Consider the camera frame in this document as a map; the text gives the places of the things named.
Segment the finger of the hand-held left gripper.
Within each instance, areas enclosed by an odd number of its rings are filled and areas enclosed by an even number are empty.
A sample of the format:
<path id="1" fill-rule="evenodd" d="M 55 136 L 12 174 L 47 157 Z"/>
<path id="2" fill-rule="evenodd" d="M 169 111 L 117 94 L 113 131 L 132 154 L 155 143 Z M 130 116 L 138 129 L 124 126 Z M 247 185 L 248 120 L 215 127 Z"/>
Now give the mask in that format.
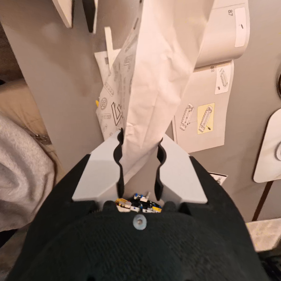
<path id="1" fill-rule="evenodd" d="M 88 31 L 90 33 L 96 33 L 98 0 L 83 0 L 82 4 Z"/>
<path id="2" fill-rule="evenodd" d="M 60 18 L 67 28 L 72 28 L 72 0 L 52 0 Z"/>

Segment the torn white paper strip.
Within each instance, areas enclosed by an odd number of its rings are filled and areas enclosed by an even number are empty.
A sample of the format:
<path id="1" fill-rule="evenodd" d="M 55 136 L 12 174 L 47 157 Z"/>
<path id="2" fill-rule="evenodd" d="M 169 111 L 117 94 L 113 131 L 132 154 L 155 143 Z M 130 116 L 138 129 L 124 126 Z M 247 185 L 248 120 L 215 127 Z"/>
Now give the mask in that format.
<path id="1" fill-rule="evenodd" d="M 113 48 L 112 32 L 110 26 L 104 27 L 104 32 L 107 49 L 106 51 L 94 53 L 103 85 L 105 85 L 108 76 L 110 76 L 113 63 L 121 50 Z"/>

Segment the white tablet stand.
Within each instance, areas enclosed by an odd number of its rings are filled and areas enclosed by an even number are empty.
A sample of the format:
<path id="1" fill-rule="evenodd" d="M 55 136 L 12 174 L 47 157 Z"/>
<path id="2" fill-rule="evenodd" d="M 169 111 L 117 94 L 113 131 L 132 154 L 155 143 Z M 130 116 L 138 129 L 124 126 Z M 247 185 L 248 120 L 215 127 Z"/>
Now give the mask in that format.
<path id="1" fill-rule="evenodd" d="M 281 179 L 281 109 L 269 118 L 258 155 L 253 180 L 257 183 Z"/>

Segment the instruction booklet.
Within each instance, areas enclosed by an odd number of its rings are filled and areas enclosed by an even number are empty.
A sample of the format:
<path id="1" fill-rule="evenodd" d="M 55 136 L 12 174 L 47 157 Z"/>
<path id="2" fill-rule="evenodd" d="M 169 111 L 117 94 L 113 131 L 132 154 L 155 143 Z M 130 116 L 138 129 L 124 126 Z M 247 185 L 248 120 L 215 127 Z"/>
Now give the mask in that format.
<path id="1" fill-rule="evenodd" d="M 174 141 L 187 153 L 224 145 L 234 60 L 249 37 L 248 0 L 214 1 L 194 72 L 172 119 Z"/>

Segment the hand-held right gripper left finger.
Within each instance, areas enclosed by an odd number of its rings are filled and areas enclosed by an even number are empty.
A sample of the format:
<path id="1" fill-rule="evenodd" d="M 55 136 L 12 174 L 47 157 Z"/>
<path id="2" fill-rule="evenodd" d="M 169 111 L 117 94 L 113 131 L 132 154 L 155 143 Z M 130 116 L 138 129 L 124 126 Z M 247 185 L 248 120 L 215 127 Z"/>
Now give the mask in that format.
<path id="1" fill-rule="evenodd" d="M 106 202 L 123 196 L 124 177 L 120 164 L 123 141 L 121 129 L 91 152 L 72 196 L 73 201 Z"/>

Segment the yellow zebra lego model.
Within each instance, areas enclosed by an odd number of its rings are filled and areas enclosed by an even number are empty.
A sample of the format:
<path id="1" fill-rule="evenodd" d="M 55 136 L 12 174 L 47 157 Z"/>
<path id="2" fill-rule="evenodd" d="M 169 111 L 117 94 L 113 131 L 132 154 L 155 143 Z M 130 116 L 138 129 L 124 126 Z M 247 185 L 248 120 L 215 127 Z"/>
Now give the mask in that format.
<path id="1" fill-rule="evenodd" d="M 149 199 L 150 192 L 146 195 L 135 194 L 129 199 L 118 198 L 115 200 L 115 205 L 119 212 L 128 213 L 161 213 L 162 207 Z"/>

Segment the white paper parts bag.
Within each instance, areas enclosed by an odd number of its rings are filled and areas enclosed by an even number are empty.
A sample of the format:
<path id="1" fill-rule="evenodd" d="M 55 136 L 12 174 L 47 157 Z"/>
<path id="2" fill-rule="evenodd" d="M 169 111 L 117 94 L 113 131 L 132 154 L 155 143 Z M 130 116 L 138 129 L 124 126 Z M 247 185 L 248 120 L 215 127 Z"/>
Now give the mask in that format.
<path id="1" fill-rule="evenodd" d="M 127 183 L 165 134 L 194 71 L 213 7 L 210 0 L 138 1 L 132 29 L 96 110 L 103 138 L 124 130 Z"/>

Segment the zebra sticker sheet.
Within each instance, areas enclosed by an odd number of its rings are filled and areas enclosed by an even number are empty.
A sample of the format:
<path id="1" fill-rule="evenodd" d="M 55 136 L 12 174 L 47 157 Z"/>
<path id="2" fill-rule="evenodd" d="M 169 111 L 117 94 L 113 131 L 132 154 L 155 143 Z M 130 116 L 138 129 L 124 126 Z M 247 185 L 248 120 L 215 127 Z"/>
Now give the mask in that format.
<path id="1" fill-rule="evenodd" d="M 222 186 L 224 181 L 228 178 L 228 175 L 212 173 L 209 172 L 210 176 L 220 185 Z"/>

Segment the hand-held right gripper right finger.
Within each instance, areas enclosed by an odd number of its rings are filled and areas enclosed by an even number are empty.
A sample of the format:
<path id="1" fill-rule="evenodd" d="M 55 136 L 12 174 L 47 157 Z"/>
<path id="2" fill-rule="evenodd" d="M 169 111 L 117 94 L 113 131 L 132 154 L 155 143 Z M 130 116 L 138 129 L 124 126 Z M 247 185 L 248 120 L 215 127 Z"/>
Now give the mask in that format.
<path id="1" fill-rule="evenodd" d="M 185 152 L 166 134 L 158 144 L 154 193 L 157 201 L 174 203 L 207 203 L 208 199 Z"/>

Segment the white printed paper sheet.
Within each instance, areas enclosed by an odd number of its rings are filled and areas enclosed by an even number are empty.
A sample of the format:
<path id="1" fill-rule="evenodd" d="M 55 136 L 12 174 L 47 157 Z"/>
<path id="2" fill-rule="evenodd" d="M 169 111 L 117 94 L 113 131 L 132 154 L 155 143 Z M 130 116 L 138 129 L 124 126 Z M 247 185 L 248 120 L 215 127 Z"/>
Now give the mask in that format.
<path id="1" fill-rule="evenodd" d="M 275 249 L 281 239 L 281 218 L 246 223 L 257 253 Z"/>

